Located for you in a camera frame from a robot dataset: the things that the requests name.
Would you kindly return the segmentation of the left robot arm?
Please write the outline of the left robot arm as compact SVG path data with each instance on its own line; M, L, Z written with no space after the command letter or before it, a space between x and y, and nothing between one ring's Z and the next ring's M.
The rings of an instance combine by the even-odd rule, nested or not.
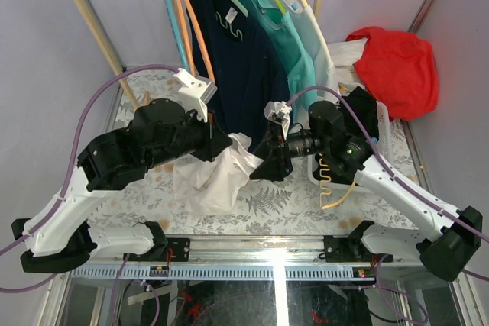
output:
M127 127L94 138L77 158L65 194L36 217L17 219L16 238L26 236L20 256L26 273L65 273L89 260L128 256L131 261L163 260L168 240L157 222L129 228L98 228L87 218L150 169L191 154L211 161L232 139L195 109L159 98L134 113Z

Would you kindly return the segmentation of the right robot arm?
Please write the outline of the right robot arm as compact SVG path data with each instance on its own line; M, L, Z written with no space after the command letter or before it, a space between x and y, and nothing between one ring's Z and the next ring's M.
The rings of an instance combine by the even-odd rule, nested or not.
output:
M378 224L363 224L361 233L348 242L356 260L375 254L418 258L434 276L453 282L480 248L481 213L468 206L461 210L406 179L378 153L369 137L347 132L344 116L331 102L309 107L309 128L289 133L290 106L270 102L264 114L269 127L255 156L262 163L252 180L282 181L293 171L291 160L321 154L329 169L368 189L403 213L416 231L392 230Z

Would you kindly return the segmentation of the white t shirt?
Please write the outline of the white t shirt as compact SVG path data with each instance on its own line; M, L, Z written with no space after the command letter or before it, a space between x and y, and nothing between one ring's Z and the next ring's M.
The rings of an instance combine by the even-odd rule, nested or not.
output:
M212 162L188 155L173 165L175 203L195 215L226 215L235 206L239 189L263 160L250 153L252 140L243 133L229 135L232 145Z

